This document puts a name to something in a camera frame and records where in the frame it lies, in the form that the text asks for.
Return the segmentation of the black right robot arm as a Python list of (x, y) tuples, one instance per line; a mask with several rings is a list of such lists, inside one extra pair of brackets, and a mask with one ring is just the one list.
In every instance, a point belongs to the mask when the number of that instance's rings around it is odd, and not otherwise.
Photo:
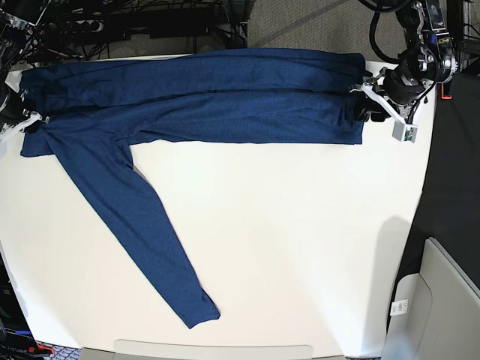
[(32, 27), (28, 21), (13, 14), (1, 11), (1, 145), (20, 132), (24, 132), (35, 123), (47, 124), (48, 116), (25, 107), (26, 90), (16, 91), (7, 83), (7, 77), (14, 62), (26, 54), (29, 45), (35, 39), (33, 31), (29, 37), (25, 33)]

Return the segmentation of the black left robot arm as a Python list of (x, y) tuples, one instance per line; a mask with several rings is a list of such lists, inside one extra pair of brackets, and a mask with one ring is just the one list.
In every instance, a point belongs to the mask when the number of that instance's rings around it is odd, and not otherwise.
[[(355, 105), (355, 119), (360, 122), (384, 122), (398, 118), (413, 123), (416, 110), (439, 84), (449, 82), (458, 63), (438, 1), (362, 1), (373, 11), (368, 39), (376, 56), (393, 64), (377, 76), (365, 77), (353, 85), (352, 92), (364, 98)], [(393, 58), (377, 44), (376, 33), (382, 14), (394, 13), (403, 28), (406, 49)]]

